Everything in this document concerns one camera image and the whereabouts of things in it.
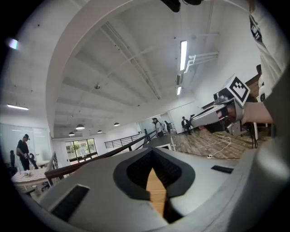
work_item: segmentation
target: window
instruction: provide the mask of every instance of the window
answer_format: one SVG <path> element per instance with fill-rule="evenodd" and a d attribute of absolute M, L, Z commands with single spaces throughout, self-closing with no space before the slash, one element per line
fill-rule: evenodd
<path fill-rule="evenodd" d="M 66 142 L 65 146 L 71 164 L 80 163 L 97 157 L 94 139 Z"/>

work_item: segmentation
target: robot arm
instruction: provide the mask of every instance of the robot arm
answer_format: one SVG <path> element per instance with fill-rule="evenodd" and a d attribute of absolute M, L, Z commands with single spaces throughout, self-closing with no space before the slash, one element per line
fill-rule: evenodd
<path fill-rule="evenodd" d="M 244 134 L 242 127 L 244 104 L 250 94 L 250 89 L 237 77 L 232 76 L 224 87 L 213 95 L 214 105 L 202 113 L 190 118 L 193 127 L 204 126 L 211 133 L 227 131 L 237 136 Z M 228 106 L 235 111 L 235 118 L 230 117 Z"/>

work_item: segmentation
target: metal railing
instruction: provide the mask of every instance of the metal railing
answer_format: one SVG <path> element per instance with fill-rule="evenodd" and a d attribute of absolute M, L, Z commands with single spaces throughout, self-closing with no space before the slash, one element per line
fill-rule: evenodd
<path fill-rule="evenodd" d="M 115 148 L 115 147 L 122 147 L 128 143 L 131 143 L 133 141 L 135 141 L 136 139 L 138 139 L 138 135 L 133 135 L 133 136 L 129 136 L 129 137 L 125 137 L 125 138 L 121 138 L 118 140 L 112 140 L 112 141 L 108 141 L 105 142 L 106 148 Z"/>
<path fill-rule="evenodd" d="M 143 136 L 143 137 L 141 137 L 139 139 L 136 139 L 136 140 L 134 140 L 134 141 L 122 146 L 122 147 L 119 147 L 119 148 L 117 148 L 117 149 L 115 149 L 113 151 L 110 151 L 110 152 L 108 152 L 106 154 L 100 155 L 98 157 L 95 157 L 93 159 L 90 159 L 90 160 L 87 160 L 87 161 L 84 161 L 84 162 L 81 162 L 81 163 L 78 163 L 78 164 L 73 164 L 73 165 L 66 166 L 66 167 L 59 168 L 59 169 L 51 169 L 51 170 L 46 171 L 44 174 L 47 177 L 49 183 L 51 185 L 53 185 L 53 181 L 52 181 L 53 178 L 62 179 L 64 175 L 67 175 L 67 174 L 70 174 L 72 172 L 75 172 L 77 169 L 79 169 L 80 167 L 82 167 L 83 165 L 85 165 L 85 164 L 87 164 L 89 162 L 92 162 L 92 161 L 95 161 L 95 160 L 99 160 L 99 159 L 103 159 L 103 158 L 106 158 L 106 157 L 111 157 L 113 155 L 116 155 L 116 154 L 120 153 L 121 151 L 123 151 L 123 150 L 125 150 L 127 148 L 129 148 L 129 150 L 132 151 L 132 148 L 131 148 L 132 145 L 138 143 L 139 141 L 142 141 L 143 139 L 145 139 L 144 144 L 147 143 L 148 141 L 151 140 L 150 135 L 153 134 L 153 133 L 156 133 L 156 132 L 153 131 L 153 132 L 147 134 L 147 131 L 145 131 L 145 136 Z"/>
<path fill-rule="evenodd" d="M 54 152 L 53 156 L 51 157 L 51 159 L 47 165 L 46 172 L 51 171 L 51 170 L 55 170 L 55 169 L 58 169 L 58 159 L 56 157 L 56 153 Z M 48 179 L 48 181 L 49 181 L 50 185 L 53 185 L 61 179 L 63 179 L 63 175 L 58 176 L 58 178 L 54 180 L 54 183 L 52 182 L 51 179 Z"/>

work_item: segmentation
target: fluorescent light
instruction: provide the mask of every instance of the fluorescent light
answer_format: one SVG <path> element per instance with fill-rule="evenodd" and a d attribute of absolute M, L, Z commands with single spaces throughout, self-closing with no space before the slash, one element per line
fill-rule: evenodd
<path fill-rule="evenodd" d="M 8 107 L 10 108 L 15 108 L 15 109 L 20 109 L 20 110 L 28 110 L 27 107 L 21 107 L 21 106 L 14 106 L 14 105 L 10 105 L 10 104 L 7 104 Z"/>
<path fill-rule="evenodd" d="M 180 91 L 181 91 L 181 86 L 179 86 L 178 89 L 177 89 L 177 95 L 180 94 Z"/>
<path fill-rule="evenodd" d="M 15 40 L 15 39 L 11 39 L 9 41 L 9 47 L 13 48 L 13 49 L 17 49 L 17 44 L 18 44 L 18 41 Z"/>
<path fill-rule="evenodd" d="M 187 41 L 181 41 L 180 70 L 184 70 L 186 61 Z"/>

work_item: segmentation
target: black vent slot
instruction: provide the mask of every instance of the black vent slot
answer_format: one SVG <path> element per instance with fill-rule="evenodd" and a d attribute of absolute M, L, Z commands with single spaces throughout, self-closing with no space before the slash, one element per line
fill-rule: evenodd
<path fill-rule="evenodd" d="M 222 167 L 218 165 L 214 165 L 211 169 L 219 171 L 219 172 L 229 173 L 229 174 L 231 174 L 232 171 L 234 170 L 232 168 Z"/>
<path fill-rule="evenodd" d="M 88 191 L 88 187 L 77 185 L 57 204 L 51 213 L 67 222 Z"/>
<path fill-rule="evenodd" d="M 138 159 L 136 162 L 132 163 L 127 168 L 127 175 L 129 179 L 140 186 L 143 189 L 146 189 L 147 180 L 152 169 L 151 164 L 151 152 L 144 155 L 142 158 Z"/>
<path fill-rule="evenodd" d="M 181 176 L 181 168 L 172 161 L 169 161 L 159 154 L 154 154 L 152 159 L 153 169 L 165 188 L 177 181 Z"/>

